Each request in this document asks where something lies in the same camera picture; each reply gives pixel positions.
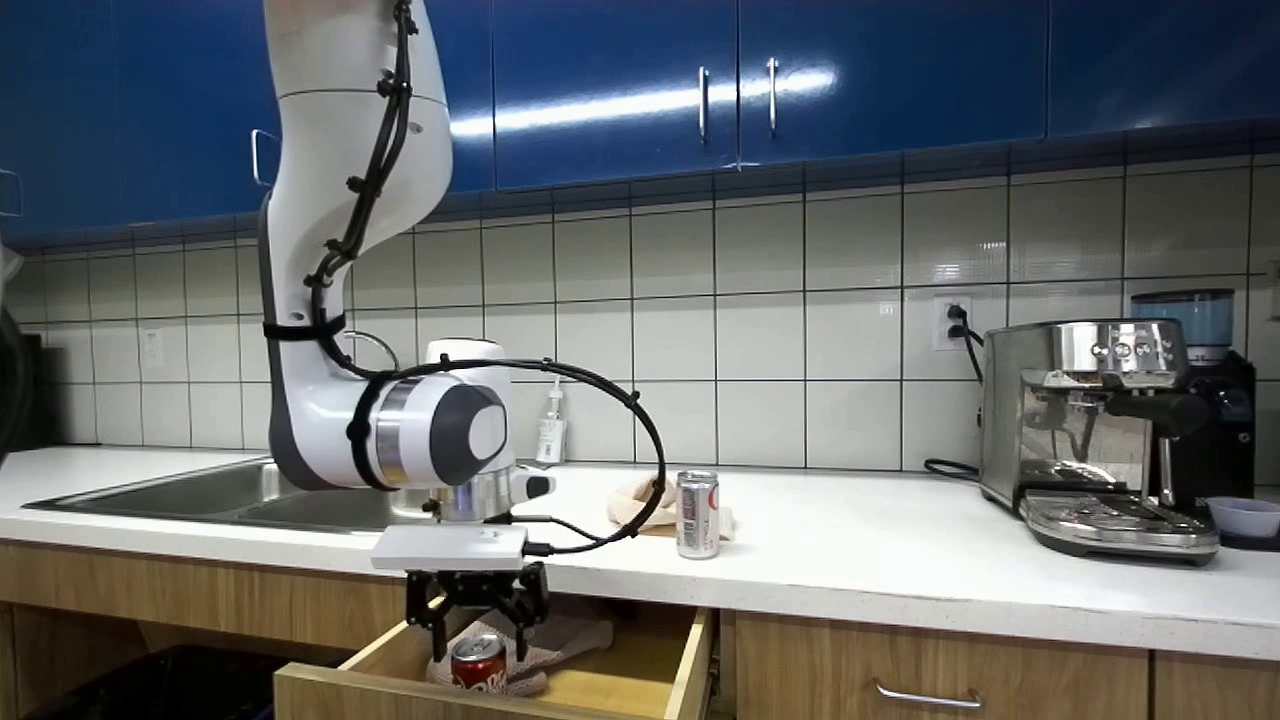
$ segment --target soda can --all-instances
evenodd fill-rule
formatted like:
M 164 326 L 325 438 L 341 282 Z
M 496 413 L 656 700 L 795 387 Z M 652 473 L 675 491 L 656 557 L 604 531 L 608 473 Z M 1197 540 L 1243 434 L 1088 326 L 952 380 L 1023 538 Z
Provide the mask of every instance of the soda can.
M 453 643 L 449 673 L 454 688 L 501 693 L 509 685 L 509 650 L 501 635 L 462 635 Z
M 720 557 L 720 475 L 675 473 L 675 554 L 687 559 Z

